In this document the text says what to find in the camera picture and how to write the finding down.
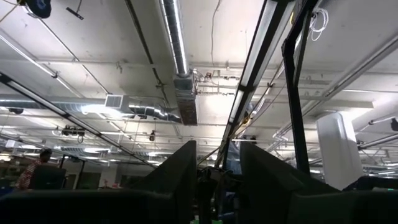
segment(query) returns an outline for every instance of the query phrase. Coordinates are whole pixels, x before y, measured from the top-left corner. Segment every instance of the ductwork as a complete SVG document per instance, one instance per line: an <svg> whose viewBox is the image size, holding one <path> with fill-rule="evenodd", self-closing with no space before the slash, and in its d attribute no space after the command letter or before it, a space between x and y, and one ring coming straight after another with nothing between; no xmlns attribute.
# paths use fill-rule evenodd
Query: ductwork
<svg viewBox="0 0 398 224"><path fill-rule="evenodd" d="M62 110L74 113L84 113L87 106L104 106L105 104L104 99L93 98L50 97L48 100ZM0 95L0 107L46 110L46 107L21 95ZM130 98L129 109L133 115L152 116L164 121L181 123L181 118L171 113L172 109L164 108L160 105L148 104Z"/></svg>
<svg viewBox="0 0 398 224"><path fill-rule="evenodd" d="M175 64L174 86L177 105L184 125L198 124L196 107L196 86L194 76L188 71L187 58L182 39L182 26L177 0L160 0L160 7L166 25Z"/></svg>

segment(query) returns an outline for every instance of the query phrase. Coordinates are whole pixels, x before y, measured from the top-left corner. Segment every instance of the white ceiling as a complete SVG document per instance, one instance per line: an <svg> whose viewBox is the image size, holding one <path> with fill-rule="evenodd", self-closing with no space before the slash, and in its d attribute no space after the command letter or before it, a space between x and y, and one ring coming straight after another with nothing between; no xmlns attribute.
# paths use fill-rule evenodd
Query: white ceiling
<svg viewBox="0 0 398 224"><path fill-rule="evenodd" d="M164 98L161 90L157 88L158 80L152 71L152 67L155 67L159 79L165 85L165 96L169 106L175 108L172 82L174 63L158 2L132 0L153 59L152 65L149 63L125 1L83 1L80 11L84 17L82 21L65 10L66 7L76 8L78 2L79 0L53 1L52 15L44 22L82 62L85 62L82 64L85 64L89 72L111 93ZM198 141L198 148L202 153L217 148L224 133L234 99L233 94L238 84L237 79L241 76L241 69L246 61L262 3L261 0L248 1L244 4L239 0L222 1L214 16L212 38L212 18L217 1L180 1L183 41L188 62L192 68L198 68L200 73L210 72L213 75L212 81L198 84L198 126L176 124L182 136L178 138L172 123L165 121L158 120L155 124L152 118L141 121L134 118L127 122L127 126L126 122L121 120L114 123L122 130L126 128L125 132L130 133L131 137L136 138L137 142L140 142L140 145L148 151L176 150L190 138ZM398 31L395 22L398 19L398 14L396 14L398 2L395 0L385 0L383 4L371 0L325 0L321 6L328 10L330 21L319 40L313 42L308 39L299 90L302 106L312 102L314 97L321 96L340 78L344 78L342 74L345 70ZM12 5L0 1L0 17L11 8ZM267 82L274 76L277 66L282 61L280 46L289 30L290 25L285 29L279 46L271 58L253 102L258 101L264 93ZM21 8L18 7L0 23L0 34L26 55L43 62L41 65L48 71L57 72L81 96L85 98L106 96L104 90L80 64L72 64L73 57L40 21L29 17ZM213 61L211 59L212 43ZM332 99L325 100L305 118L308 147L316 148L312 151L318 152L315 120L325 112L350 111L351 114L358 115L359 117L354 120L354 128L358 131L370 119L397 111L394 107L383 110L383 105L386 103L398 104L397 52L395 51L361 75ZM226 70L227 66L235 70ZM0 70L43 96L76 97L60 82L21 57L3 41L0 41ZM284 82L283 73L275 81L267 97L273 100L278 94L280 95L246 132L247 135L256 135L259 146L263 148L269 147L273 142L272 135L290 122ZM15 94L5 86L0 87L0 93ZM76 144L76 139L65 139L52 134L51 128L63 127L68 122L56 118L56 115L48 111L26 110L25 114L28 114L29 118L7 117L6 110L2 110L1 113L2 125L38 128L36 130L4 128L5 133L18 135L26 133L35 136L30 140L38 142L46 139L55 144ZM52 124L33 122L32 116L42 116L36 118L35 121L47 121ZM100 131L118 131L96 114L78 114L78 116ZM156 130L159 136L164 137L158 137L156 143L150 142L147 135L152 130ZM364 132L358 134L358 139L372 141L387 136L392 131L387 122L365 129ZM118 140L118 135L110 135L110 137ZM280 154L292 157L294 147L291 132L288 132L286 137L289 141L280 147ZM85 140L85 144L99 143L99 140L91 141L90 137ZM133 147L132 141L127 138L122 140L122 144L130 149ZM392 143L386 149L394 147Z"/></svg>

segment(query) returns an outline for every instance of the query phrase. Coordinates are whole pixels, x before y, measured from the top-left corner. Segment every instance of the ceiling vent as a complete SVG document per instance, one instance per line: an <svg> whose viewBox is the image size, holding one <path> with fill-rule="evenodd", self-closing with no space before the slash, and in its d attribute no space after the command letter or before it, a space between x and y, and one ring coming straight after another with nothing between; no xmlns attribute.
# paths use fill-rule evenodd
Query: ceiling vent
<svg viewBox="0 0 398 224"><path fill-rule="evenodd" d="M122 113L131 113L129 108L130 97L124 95L106 95L105 107L118 110Z"/></svg>

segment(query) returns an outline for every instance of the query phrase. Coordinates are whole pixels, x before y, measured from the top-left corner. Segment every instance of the cable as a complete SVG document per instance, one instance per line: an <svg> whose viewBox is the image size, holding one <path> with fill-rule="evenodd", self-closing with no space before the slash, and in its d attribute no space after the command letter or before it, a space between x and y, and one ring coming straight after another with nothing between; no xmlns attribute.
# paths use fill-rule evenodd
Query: cable
<svg viewBox="0 0 398 224"><path fill-rule="evenodd" d="M241 134L244 130L246 130L248 127L250 127L254 122L256 122L262 114L264 114L264 112L266 112L268 110L268 108L275 102L276 98L278 98L278 96L280 95L280 93L282 93L282 90L285 88L286 86L286 82L285 84L282 86L282 88L279 90L278 94L276 94L276 96L274 97L274 99L272 99L272 101L267 105L267 107L265 108L265 110L263 110L256 119L254 119L249 125L247 125L240 133L235 134L235 136Z"/></svg>
<svg viewBox="0 0 398 224"><path fill-rule="evenodd" d="M268 104L268 106L265 108L265 110L263 110L263 111L259 114L259 116L258 116L254 121L252 121L249 125L247 125L247 126L246 126L243 130L241 130L238 134L232 134L232 135L230 135L229 138L234 138L235 136L241 134L243 131L245 131L247 128L249 128L255 121L257 121L257 120L261 117L261 115L264 114L264 113L268 110L268 108L275 102L276 98L278 98L278 96L280 95L280 93L282 93L282 90L285 88L285 86L286 86L286 82L285 82L285 84L283 85L283 87L279 90L278 94L276 94L276 96L274 97L274 99L272 99L272 101ZM205 161L207 158L209 158L211 155L213 155L217 150L221 149L224 145L225 145L225 142L222 142L221 145L220 145L219 147L217 147L215 150L211 151L209 154L205 155L202 159L200 159L200 160L197 162L197 164L198 164L198 165L201 164L203 161Z"/></svg>
<svg viewBox="0 0 398 224"><path fill-rule="evenodd" d="M323 24L322 27L317 29L315 28L315 25L317 24L317 20L319 15L323 16ZM326 29L326 26L329 23L329 13L326 9L318 8L315 10L313 13L313 17L311 18L311 23L310 23L310 32L311 32L311 40L312 41L317 41L320 36L322 35L322 32Z"/></svg>
<svg viewBox="0 0 398 224"><path fill-rule="evenodd" d="M15 4L15 3L9 2L9 1L7 1L7 0L2 0L2 1L4 1L4 2L6 2L6 3L8 3L8 4L12 4L13 6L17 6L17 5L18 5L18 4Z"/></svg>
<svg viewBox="0 0 398 224"><path fill-rule="evenodd" d="M85 138L83 136L81 136L81 135L77 136L77 142L79 144L83 143L84 140L85 140Z"/></svg>
<svg viewBox="0 0 398 224"><path fill-rule="evenodd" d="M21 1L22 1L22 0L19 0L18 3L15 4L14 7L13 7L9 12L7 12L6 15L4 15L4 16L0 19L0 23L1 23L3 20L5 20L5 18L6 18L9 14L11 14L11 13L19 6L19 3L21 3Z"/></svg>
<svg viewBox="0 0 398 224"><path fill-rule="evenodd" d="M216 13L218 8L220 7L221 3L223 2L223 0L218 0L217 2L217 6L216 9L214 10L213 13L213 18L211 19L211 64L214 66L214 58L213 58L213 49L214 49L214 20L216 17Z"/></svg>
<svg viewBox="0 0 398 224"><path fill-rule="evenodd" d="M1 126L0 134L2 133L2 130L4 129L4 126L7 124L8 117L10 116L10 113L11 113L11 112L10 112L10 111L8 111L8 114L7 114L6 120L5 120L4 124Z"/></svg>

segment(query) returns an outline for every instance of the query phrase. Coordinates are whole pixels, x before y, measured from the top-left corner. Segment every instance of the computer monitor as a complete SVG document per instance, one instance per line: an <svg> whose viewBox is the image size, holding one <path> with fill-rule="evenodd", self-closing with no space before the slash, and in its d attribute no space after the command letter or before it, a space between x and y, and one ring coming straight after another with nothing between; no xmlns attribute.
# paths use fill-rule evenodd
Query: computer monitor
<svg viewBox="0 0 398 224"><path fill-rule="evenodd" d="M30 180L29 189L57 190L61 189L65 180L65 169L41 165L36 168Z"/></svg>

